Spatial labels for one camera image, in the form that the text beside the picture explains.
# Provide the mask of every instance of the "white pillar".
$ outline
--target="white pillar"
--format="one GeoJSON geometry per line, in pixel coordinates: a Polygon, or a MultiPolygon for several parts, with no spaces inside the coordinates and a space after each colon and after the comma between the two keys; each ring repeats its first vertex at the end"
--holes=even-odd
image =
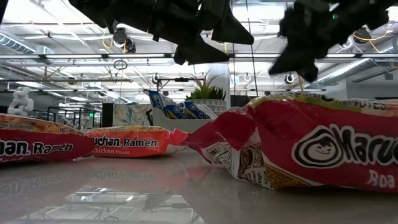
{"type": "Polygon", "coordinates": [[[211,63],[208,64],[207,70],[209,72],[208,78],[214,75],[220,75],[219,77],[215,78],[210,86],[215,86],[215,87],[220,87],[222,88],[225,93],[225,101],[226,101],[226,106],[227,109],[230,109],[231,107],[231,92],[230,92],[230,86],[231,86],[231,80],[230,80],[230,75],[229,75],[229,68],[228,68],[228,63],[211,63]]]}

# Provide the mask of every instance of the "yellow cable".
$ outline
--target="yellow cable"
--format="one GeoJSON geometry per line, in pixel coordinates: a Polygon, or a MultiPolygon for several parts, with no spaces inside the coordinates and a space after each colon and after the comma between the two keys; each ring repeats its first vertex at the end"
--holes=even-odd
{"type": "Polygon", "coordinates": [[[387,26],[386,33],[385,33],[383,36],[378,37],[378,38],[375,38],[375,39],[365,39],[365,38],[357,37],[357,36],[355,36],[356,31],[354,32],[353,36],[354,36],[355,38],[359,39],[359,40],[374,41],[374,40],[379,40],[379,39],[381,39],[381,38],[384,38],[384,37],[388,34],[388,30],[389,30],[389,29],[390,29],[390,26],[387,26]]]}
{"type": "Polygon", "coordinates": [[[215,42],[216,42],[216,44],[224,45],[225,53],[226,53],[226,54],[228,53],[228,51],[227,51],[227,49],[226,49],[226,46],[228,45],[228,43],[223,43],[223,44],[221,44],[221,43],[219,43],[219,42],[217,42],[217,41],[215,41],[215,42]]]}
{"type": "Polygon", "coordinates": [[[102,38],[102,44],[103,44],[104,47],[106,47],[107,49],[111,49],[112,46],[113,46],[113,35],[112,35],[112,40],[111,40],[111,46],[110,46],[110,47],[108,47],[108,46],[105,44],[105,33],[104,33],[104,36],[103,36],[103,38],[102,38]]]}
{"type": "Polygon", "coordinates": [[[369,41],[369,43],[371,43],[372,47],[373,47],[379,54],[381,54],[380,50],[377,49],[377,47],[376,47],[371,41],[369,41]]]}
{"type": "Polygon", "coordinates": [[[301,81],[301,77],[300,77],[300,75],[298,76],[298,82],[300,83],[300,89],[301,89],[301,93],[302,93],[302,94],[304,94],[303,82],[301,81]]]}
{"type": "Polygon", "coordinates": [[[127,40],[124,40],[124,48],[123,48],[123,53],[126,53],[126,44],[127,44],[127,40]]]}

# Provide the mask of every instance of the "cartoon face logo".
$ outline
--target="cartoon face logo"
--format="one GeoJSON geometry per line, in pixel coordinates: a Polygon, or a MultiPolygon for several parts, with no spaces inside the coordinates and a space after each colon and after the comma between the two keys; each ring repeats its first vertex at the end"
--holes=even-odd
{"type": "Polygon", "coordinates": [[[183,109],[181,108],[181,107],[179,107],[179,106],[176,106],[175,108],[174,108],[174,112],[176,112],[176,113],[178,113],[178,114],[183,114],[183,109]]]}
{"type": "Polygon", "coordinates": [[[194,110],[196,110],[196,109],[197,109],[197,107],[192,103],[192,104],[191,104],[191,110],[194,111],[194,110]]]}
{"type": "Polygon", "coordinates": [[[318,126],[296,143],[292,157],[301,166],[317,169],[338,167],[343,163],[343,151],[325,126],[318,126]]]}

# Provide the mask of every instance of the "ceiling duct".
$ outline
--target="ceiling duct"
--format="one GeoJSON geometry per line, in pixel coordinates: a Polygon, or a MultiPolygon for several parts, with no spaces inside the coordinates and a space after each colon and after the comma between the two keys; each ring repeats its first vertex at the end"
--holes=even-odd
{"type": "MultiPolygon", "coordinates": [[[[383,42],[377,46],[377,49],[382,54],[398,54],[398,37],[394,37],[390,40],[383,42]]],[[[368,50],[366,54],[377,53],[374,49],[368,50]]],[[[339,64],[318,76],[318,80],[306,86],[306,88],[313,88],[317,85],[328,85],[337,83],[340,80],[344,80],[352,75],[356,75],[359,72],[363,72],[370,68],[377,66],[374,59],[364,58],[351,63],[339,64]]]]}
{"type": "MultiPolygon", "coordinates": [[[[22,54],[54,54],[54,51],[46,46],[32,44],[26,40],[21,40],[19,37],[5,30],[0,30],[0,44],[22,54]]],[[[35,61],[46,63],[47,65],[53,63],[53,60],[49,59],[37,59],[35,61]]]]}

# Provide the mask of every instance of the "chicken flavor ramen package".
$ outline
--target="chicken flavor ramen package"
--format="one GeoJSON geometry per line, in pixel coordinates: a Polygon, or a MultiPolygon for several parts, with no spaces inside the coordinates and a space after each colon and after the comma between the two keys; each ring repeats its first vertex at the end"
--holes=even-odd
{"type": "Polygon", "coordinates": [[[90,138],[63,124],[0,114],[0,162],[69,160],[93,148],[90,138]]]}
{"type": "Polygon", "coordinates": [[[215,119],[217,115],[204,104],[186,101],[182,106],[157,91],[148,91],[153,108],[160,109],[170,119],[215,119]]]}
{"type": "Polygon", "coordinates": [[[98,128],[86,131],[94,142],[92,156],[145,157],[171,154],[186,146],[181,142],[188,133],[179,130],[170,132],[157,126],[123,126],[98,128]]]}
{"type": "Polygon", "coordinates": [[[334,185],[398,193],[398,104],[289,93],[252,100],[184,144],[268,189],[334,185]]]}

